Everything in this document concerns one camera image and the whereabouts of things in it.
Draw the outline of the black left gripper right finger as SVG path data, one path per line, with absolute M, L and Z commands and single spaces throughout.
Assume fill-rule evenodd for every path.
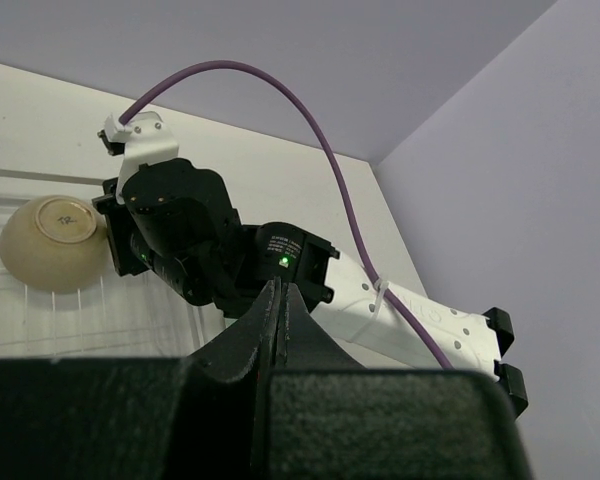
M 272 282 L 260 354 L 254 471 L 263 479 L 529 479 L 516 427 L 523 376 L 367 369 Z

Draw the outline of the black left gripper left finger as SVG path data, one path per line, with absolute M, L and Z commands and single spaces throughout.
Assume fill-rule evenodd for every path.
M 0 479 L 262 479 L 280 312 L 250 310 L 180 358 L 0 360 Z

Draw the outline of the beige ceramic bowl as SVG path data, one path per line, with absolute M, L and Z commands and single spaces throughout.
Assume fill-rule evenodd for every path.
M 37 197 L 3 227 L 0 259 L 14 278 L 33 289 L 69 294 L 87 288 L 109 262 L 105 221 L 77 198 Z

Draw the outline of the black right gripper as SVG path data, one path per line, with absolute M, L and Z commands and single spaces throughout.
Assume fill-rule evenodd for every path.
M 243 227 L 217 172 L 175 158 L 107 180 L 103 191 L 92 205 L 106 221 L 119 276 L 151 271 L 191 305 L 244 314 L 236 286 Z

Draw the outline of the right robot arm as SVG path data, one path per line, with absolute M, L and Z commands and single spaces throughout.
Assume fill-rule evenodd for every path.
M 279 278 L 298 287 L 331 337 L 413 368 L 436 367 L 437 346 L 455 368 L 492 377 L 516 413 L 527 408 L 523 375 L 503 360 L 515 338 L 507 312 L 465 313 L 373 280 L 328 240 L 289 223 L 245 225 L 215 171 L 183 158 L 142 165 L 127 180 L 106 180 L 92 204 L 121 276 L 151 271 L 187 303 L 231 319 Z

